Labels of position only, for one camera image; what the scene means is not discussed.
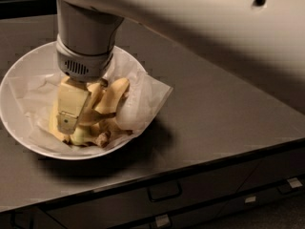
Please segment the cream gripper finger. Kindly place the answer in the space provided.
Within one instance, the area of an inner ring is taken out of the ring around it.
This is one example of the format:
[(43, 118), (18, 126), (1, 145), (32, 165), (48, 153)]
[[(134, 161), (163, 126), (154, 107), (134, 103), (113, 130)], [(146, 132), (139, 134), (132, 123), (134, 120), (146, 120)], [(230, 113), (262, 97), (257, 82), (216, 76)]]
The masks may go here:
[(64, 77), (58, 88), (57, 129), (65, 135), (72, 135), (83, 111), (90, 100), (91, 93), (86, 83)]

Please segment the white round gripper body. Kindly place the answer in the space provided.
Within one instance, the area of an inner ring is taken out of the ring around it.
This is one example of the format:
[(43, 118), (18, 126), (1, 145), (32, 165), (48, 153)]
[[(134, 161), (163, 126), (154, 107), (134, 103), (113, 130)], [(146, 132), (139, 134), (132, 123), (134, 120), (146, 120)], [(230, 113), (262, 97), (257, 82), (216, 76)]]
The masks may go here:
[(56, 52), (59, 69), (78, 82), (99, 80), (112, 61), (114, 36), (78, 34), (68, 38), (57, 35)]

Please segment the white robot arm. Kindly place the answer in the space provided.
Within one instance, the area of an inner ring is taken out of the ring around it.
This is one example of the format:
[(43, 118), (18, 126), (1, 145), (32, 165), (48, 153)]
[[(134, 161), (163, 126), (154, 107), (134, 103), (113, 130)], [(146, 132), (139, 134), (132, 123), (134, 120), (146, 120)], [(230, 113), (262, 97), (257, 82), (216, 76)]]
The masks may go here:
[(58, 60), (102, 76), (130, 19), (302, 112), (305, 0), (57, 0)]

